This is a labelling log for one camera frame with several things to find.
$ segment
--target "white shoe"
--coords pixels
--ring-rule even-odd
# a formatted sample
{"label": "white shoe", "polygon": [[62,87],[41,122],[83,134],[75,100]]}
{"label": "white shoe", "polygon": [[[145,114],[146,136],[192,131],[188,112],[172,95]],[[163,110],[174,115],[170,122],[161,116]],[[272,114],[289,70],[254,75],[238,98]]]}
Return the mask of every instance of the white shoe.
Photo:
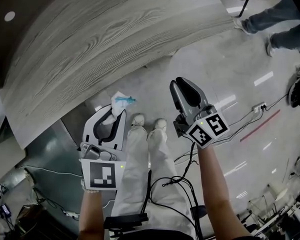
{"label": "white shoe", "polygon": [[269,35],[269,37],[267,38],[267,41],[266,41],[266,54],[268,54],[268,56],[270,56],[270,57],[273,57],[276,49],[272,47],[271,42],[270,42],[270,37],[271,37],[271,35]]}
{"label": "white shoe", "polygon": [[238,30],[242,30],[247,35],[251,35],[251,33],[247,32],[244,27],[242,26],[242,21],[238,18],[232,18],[234,22],[234,28]]}
{"label": "white shoe", "polygon": [[134,116],[131,126],[144,126],[145,117],[143,114],[137,114]]}
{"label": "white shoe", "polygon": [[166,132],[166,130],[167,130],[167,121],[165,119],[162,119],[162,118],[158,119],[155,122],[154,129],[161,129],[164,132]]}

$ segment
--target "forearm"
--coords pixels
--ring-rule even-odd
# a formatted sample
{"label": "forearm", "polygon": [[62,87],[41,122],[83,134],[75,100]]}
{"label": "forearm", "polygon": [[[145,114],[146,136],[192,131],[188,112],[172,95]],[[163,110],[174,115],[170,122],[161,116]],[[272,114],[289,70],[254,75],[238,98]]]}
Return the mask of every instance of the forearm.
{"label": "forearm", "polygon": [[94,234],[100,236],[100,239],[104,239],[104,215],[101,192],[84,192],[80,211],[79,232],[81,235]]}
{"label": "forearm", "polygon": [[227,183],[213,147],[198,148],[204,204],[208,208],[229,201]]}
{"label": "forearm", "polygon": [[210,145],[198,148],[204,204],[218,240],[233,240],[250,236],[231,208],[229,190]]}

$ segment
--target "power strip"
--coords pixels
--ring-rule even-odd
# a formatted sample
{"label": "power strip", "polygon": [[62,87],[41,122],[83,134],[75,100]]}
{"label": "power strip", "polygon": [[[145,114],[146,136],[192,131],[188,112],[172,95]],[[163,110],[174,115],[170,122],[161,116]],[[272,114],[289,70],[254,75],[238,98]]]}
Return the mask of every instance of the power strip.
{"label": "power strip", "polygon": [[68,210],[64,211],[63,214],[68,217],[72,217],[72,218],[79,218],[79,215],[80,215],[74,211],[68,211]]}
{"label": "power strip", "polygon": [[262,106],[267,106],[267,104],[266,104],[265,102],[261,102],[261,103],[259,103],[258,105],[253,106],[253,107],[252,107],[252,111],[253,111],[254,113],[258,113],[259,111],[261,111],[261,107],[262,107]]}

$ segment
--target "wood grain surface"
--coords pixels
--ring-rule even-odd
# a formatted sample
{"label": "wood grain surface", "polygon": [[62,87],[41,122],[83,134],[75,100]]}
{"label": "wood grain surface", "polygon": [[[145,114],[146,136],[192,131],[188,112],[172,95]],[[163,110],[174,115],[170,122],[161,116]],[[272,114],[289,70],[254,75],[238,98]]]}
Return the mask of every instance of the wood grain surface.
{"label": "wood grain surface", "polygon": [[18,143],[25,148],[150,61],[232,28],[220,0],[55,0],[24,36],[0,91]]}

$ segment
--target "trouser leg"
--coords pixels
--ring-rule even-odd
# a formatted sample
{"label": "trouser leg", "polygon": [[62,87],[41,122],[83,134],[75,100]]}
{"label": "trouser leg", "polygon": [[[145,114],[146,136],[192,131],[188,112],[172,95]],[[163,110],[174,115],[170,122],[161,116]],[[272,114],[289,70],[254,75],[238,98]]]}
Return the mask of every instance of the trouser leg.
{"label": "trouser leg", "polygon": [[127,137],[127,160],[111,216],[138,214],[147,193],[149,149],[147,131],[133,126]]}
{"label": "trouser leg", "polygon": [[[150,162],[152,170],[151,183],[159,178],[171,178],[177,175],[175,163],[166,144],[167,135],[161,129],[153,130],[148,137]],[[151,190],[151,198],[154,202],[176,209],[192,220],[190,207],[180,193],[177,184],[162,186],[170,181],[162,179]],[[195,230],[191,223],[176,211],[148,203],[146,210],[149,216],[149,224],[152,228],[181,231],[195,238]]]}
{"label": "trouser leg", "polygon": [[300,25],[288,31],[273,34],[270,42],[273,48],[300,50]]}
{"label": "trouser leg", "polygon": [[243,20],[242,26],[247,32],[255,34],[288,20],[300,20],[300,12],[293,0],[281,0],[274,7]]}

